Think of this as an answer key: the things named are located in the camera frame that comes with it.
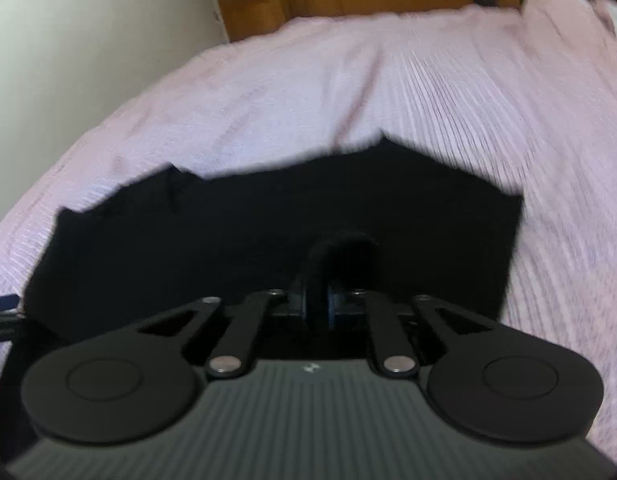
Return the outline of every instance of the metal rivet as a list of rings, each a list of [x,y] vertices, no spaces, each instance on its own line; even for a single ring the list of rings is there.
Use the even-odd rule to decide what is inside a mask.
[[[211,370],[214,370],[220,374],[228,374],[234,372],[242,365],[237,357],[232,355],[220,355],[214,357],[208,362],[208,366]]]
[[[314,374],[315,372],[319,372],[322,367],[317,363],[311,363],[310,365],[304,366],[302,369],[307,373]]]
[[[415,361],[406,355],[393,355],[384,359],[384,368],[396,374],[408,372],[415,368]]]

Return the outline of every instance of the pink bed sheet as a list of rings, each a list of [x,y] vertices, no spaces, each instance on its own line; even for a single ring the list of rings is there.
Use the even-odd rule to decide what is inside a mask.
[[[617,460],[617,41],[580,0],[295,20],[204,52],[84,134],[6,215],[0,294],[22,292],[62,206],[166,162],[253,171],[380,130],[524,191],[505,322],[594,362],[605,399],[589,438]]]

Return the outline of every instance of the small logo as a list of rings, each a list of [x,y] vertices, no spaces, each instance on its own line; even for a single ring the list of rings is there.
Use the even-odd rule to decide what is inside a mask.
[[[317,363],[311,363],[310,365],[306,365],[303,368],[303,370],[309,374],[314,374],[315,372],[319,372],[321,369],[322,367],[318,365]]]

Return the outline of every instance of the black round pad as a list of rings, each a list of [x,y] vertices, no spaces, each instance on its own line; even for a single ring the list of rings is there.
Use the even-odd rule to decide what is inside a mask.
[[[585,435],[602,379],[582,356],[513,331],[462,336],[433,366],[427,393],[458,428],[512,445]]]
[[[124,333],[53,352],[28,371],[22,402],[45,434],[111,445],[178,420],[197,391],[194,372],[168,341]]]
[[[484,368],[484,382],[495,393],[511,399],[536,399],[557,386],[557,372],[533,357],[502,357]]]

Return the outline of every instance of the black fabric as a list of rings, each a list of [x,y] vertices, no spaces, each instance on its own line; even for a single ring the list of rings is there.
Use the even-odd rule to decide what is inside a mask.
[[[24,303],[31,319],[77,342],[201,296],[233,302],[286,289],[312,248],[356,232],[377,244],[377,273],[362,285],[396,301],[431,294],[495,319],[521,206],[521,196],[388,139],[214,180],[171,167],[90,211],[62,211]],[[355,271],[345,285],[359,285]],[[16,366],[15,383],[26,368]],[[19,446],[0,441],[0,453]]]
[[[20,303],[20,297],[17,294],[9,294],[8,296],[0,296],[0,312],[13,310]]]

